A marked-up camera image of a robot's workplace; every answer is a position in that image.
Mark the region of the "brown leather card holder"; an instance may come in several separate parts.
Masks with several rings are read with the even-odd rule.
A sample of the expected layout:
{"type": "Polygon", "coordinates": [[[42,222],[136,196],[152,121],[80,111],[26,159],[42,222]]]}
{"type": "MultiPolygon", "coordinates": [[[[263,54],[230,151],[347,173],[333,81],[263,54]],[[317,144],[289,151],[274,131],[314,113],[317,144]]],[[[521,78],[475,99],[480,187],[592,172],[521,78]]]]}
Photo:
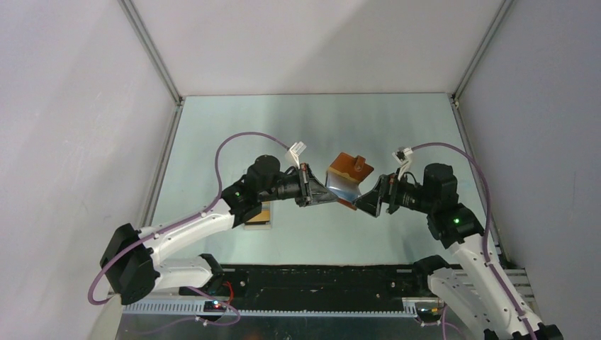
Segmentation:
{"type": "Polygon", "coordinates": [[[359,189],[374,168],[362,156],[341,152],[326,170],[326,187],[337,196],[337,202],[357,210],[353,202],[361,195],[359,189]]]}

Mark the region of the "clear plastic card box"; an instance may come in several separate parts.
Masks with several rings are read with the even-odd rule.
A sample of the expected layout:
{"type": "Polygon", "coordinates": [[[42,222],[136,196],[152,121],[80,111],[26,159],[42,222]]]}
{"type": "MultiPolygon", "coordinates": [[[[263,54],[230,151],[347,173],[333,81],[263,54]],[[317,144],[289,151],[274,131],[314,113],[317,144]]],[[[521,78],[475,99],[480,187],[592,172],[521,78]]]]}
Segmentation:
{"type": "Polygon", "coordinates": [[[271,202],[262,203],[261,212],[244,223],[245,230],[270,230],[272,228],[272,204],[271,202]]]}

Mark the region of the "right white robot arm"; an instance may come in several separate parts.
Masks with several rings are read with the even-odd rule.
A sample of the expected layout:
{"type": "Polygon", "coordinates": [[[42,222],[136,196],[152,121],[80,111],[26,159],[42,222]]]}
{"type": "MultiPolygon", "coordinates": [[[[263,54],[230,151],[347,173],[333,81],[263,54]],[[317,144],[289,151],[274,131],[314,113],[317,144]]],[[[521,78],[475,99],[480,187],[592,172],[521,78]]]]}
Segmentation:
{"type": "Polygon", "coordinates": [[[381,206],[424,213],[437,241],[466,274],[470,287],[441,256],[416,261],[412,286],[422,296],[442,299],[477,339],[562,339],[555,324],[545,324],[524,301],[500,267],[498,256],[485,249],[485,230],[474,213],[459,202],[451,166],[429,164],[423,182],[410,183],[400,174],[382,175],[354,206],[374,217],[381,206]]]}

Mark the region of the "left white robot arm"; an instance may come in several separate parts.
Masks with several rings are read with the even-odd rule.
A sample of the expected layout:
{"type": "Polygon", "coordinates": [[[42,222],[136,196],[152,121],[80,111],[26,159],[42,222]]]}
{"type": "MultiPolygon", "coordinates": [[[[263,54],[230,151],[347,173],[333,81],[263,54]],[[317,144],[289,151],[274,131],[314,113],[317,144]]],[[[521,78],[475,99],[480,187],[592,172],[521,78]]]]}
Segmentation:
{"type": "Polygon", "coordinates": [[[185,286],[215,295],[223,289],[224,276],[212,255],[177,260],[173,254],[208,236],[243,225],[258,216],[266,202],[292,199],[305,208],[337,201],[308,164],[286,171],[280,166],[276,157],[258,157],[205,211],[170,226],[135,229],[127,223],[118,227],[100,266],[121,304],[131,305],[156,290],[185,286]]]}

